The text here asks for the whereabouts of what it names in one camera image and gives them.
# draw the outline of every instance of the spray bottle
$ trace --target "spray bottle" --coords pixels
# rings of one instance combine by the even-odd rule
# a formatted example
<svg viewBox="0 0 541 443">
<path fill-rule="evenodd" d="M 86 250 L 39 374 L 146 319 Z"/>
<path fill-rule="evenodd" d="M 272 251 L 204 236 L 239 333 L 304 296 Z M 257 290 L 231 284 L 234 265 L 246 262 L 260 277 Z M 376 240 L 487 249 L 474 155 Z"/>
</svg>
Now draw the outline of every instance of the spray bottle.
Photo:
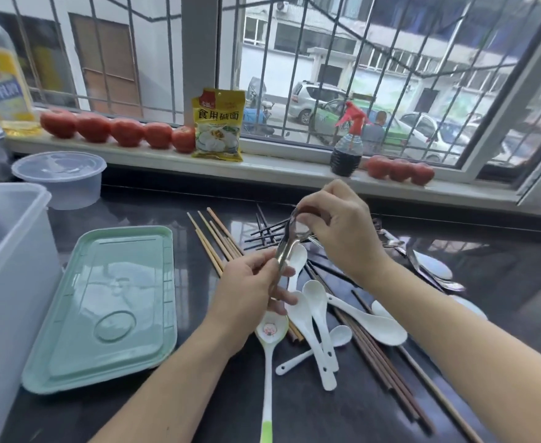
<svg viewBox="0 0 541 443">
<path fill-rule="evenodd" d="M 343 136 L 332 151 L 330 156 L 330 169 L 336 175 L 350 177 L 361 163 L 363 157 L 363 142 L 361 133 L 367 115 L 350 101 L 346 102 L 346 111 L 336 126 L 346 121 L 352 121 L 353 125 L 348 133 Z"/>
</svg>

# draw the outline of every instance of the person's right hand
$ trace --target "person's right hand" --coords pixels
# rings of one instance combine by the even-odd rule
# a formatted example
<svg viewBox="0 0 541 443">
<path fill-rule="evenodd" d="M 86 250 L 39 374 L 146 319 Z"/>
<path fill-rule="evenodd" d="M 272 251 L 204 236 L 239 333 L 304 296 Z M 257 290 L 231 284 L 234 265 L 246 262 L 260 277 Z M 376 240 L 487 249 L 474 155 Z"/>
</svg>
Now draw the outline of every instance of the person's right hand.
<svg viewBox="0 0 541 443">
<path fill-rule="evenodd" d="M 297 221 L 307 225 L 324 246 L 326 255 L 357 284 L 372 269 L 389 259 L 379 241 L 367 204 L 339 179 L 304 197 L 298 208 L 314 207 L 329 217 L 302 213 Z"/>
</svg>

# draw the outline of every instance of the food packet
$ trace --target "food packet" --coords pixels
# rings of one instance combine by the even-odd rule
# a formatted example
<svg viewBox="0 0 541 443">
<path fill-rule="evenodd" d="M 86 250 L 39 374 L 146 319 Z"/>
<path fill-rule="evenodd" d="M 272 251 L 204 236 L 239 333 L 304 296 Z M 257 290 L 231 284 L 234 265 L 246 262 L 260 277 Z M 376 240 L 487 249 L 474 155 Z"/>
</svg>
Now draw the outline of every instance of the food packet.
<svg viewBox="0 0 541 443">
<path fill-rule="evenodd" d="M 241 90 L 205 88 L 193 98 L 193 157 L 241 162 L 239 140 L 246 95 Z"/>
</svg>

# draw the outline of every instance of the green and white spoon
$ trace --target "green and white spoon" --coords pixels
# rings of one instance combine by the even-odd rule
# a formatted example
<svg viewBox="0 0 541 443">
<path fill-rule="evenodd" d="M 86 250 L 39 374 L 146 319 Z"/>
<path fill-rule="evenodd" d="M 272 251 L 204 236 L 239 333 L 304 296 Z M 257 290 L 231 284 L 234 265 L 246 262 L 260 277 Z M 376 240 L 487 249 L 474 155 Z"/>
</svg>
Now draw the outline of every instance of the green and white spoon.
<svg viewBox="0 0 541 443">
<path fill-rule="evenodd" d="M 289 319 L 267 311 L 256 327 L 256 336 L 265 350 L 265 399 L 262 406 L 260 443 L 272 443 L 272 353 L 289 329 Z"/>
</svg>

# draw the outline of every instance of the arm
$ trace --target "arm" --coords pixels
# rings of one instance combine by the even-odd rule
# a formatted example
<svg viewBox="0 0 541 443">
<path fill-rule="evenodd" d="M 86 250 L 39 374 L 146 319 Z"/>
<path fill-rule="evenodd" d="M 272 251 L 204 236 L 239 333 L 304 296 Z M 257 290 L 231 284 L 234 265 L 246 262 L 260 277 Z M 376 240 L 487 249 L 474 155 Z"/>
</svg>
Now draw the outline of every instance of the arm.
<svg viewBox="0 0 541 443">
<path fill-rule="evenodd" d="M 541 442 L 538 352 L 391 260 L 369 208 L 340 180 L 304 198 L 303 205 L 330 215 L 330 225 L 311 215 L 301 215 L 301 220 L 328 257 L 377 298 L 436 361 L 500 441 Z"/>
<path fill-rule="evenodd" d="M 270 286 L 278 275 L 275 249 L 228 263 L 207 316 L 191 337 L 94 436 L 92 443 L 189 443 L 228 359 L 239 351 L 267 307 L 296 299 Z M 288 268 L 285 275 L 292 275 Z"/>
</svg>

